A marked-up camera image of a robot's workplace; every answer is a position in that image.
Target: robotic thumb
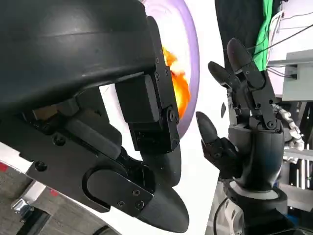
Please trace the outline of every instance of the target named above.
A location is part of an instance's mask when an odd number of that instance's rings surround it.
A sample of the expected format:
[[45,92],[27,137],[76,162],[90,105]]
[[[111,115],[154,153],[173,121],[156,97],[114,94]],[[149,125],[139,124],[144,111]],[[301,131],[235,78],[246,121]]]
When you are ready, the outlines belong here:
[[196,112],[197,123],[204,144],[211,143],[218,138],[216,128],[207,115]]

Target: white wall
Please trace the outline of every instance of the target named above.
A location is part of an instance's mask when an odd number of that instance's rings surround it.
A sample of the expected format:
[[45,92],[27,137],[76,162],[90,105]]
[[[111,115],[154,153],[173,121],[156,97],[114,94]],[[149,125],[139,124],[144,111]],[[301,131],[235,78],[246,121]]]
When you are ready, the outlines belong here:
[[[284,18],[313,12],[313,0],[289,0],[289,2],[283,3],[283,9],[285,11]],[[290,20],[282,20],[279,30],[274,36],[273,43],[276,43],[311,24],[313,24],[313,14],[294,17]],[[286,40],[281,44],[274,46],[269,59],[284,60],[288,52],[308,49],[313,49],[313,27],[298,34],[295,37]],[[284,72],[285,70],[284,68],[275,69],[281,72]],[[272,73],[269,73],[269,76],[271,78],[275,93],[282,94],[284,78]]]

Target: gray carpet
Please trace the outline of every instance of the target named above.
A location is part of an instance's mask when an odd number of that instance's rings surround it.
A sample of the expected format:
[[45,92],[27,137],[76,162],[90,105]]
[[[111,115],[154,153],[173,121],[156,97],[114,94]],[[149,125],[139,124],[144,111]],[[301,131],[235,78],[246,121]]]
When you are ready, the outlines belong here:
[[[11,209],[11,203],[30,182],[25,175],[11,168],[0,172],[0,235],[15,235],[22,227],[21,217]],[[69,199],[52,195],[47,188],[34,206],[52,215],[40,235],[92,235],[106,224]]]

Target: red mark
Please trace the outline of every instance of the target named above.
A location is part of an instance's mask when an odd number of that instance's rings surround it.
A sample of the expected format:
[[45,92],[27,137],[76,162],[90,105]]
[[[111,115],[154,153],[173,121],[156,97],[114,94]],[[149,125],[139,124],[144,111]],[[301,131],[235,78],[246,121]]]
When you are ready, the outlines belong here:
[[0,171],[6,172],[7,169],[8,169],[8,166],[6,164],[0,163]]
[[58,195],[58,192],[53,189],[50,189],[50,194],[55,197]]

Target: robotic hand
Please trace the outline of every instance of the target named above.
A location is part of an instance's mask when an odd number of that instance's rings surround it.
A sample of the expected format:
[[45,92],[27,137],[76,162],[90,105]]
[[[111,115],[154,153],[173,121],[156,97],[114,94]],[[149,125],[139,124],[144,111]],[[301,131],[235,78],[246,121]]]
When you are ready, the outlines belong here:
[[[159,30],[138,0],[1,2],[0,142],[26,173],[98,212],[183,233],[178,108]],[[115,84],[134,148],[98,86]]]
[[229,74],[220,65],[210,62],[213,77],[227,88],[231,125],[229,139],[219,138],[211,120],[197,112],[204,157],[215,165],[224,179],[229,199],[225,215],[233,225],[240,223],[235,209],[227,216],[230,204],[244,214],[237,234],[271,234],[292,228],[282,213],[287,212],[287,196],[274,183],[280,173],[284,154],[281,121],[273,110],[275,96],[266,72],[259,72],[250,54],[236,39],[227,46],[234,70]]

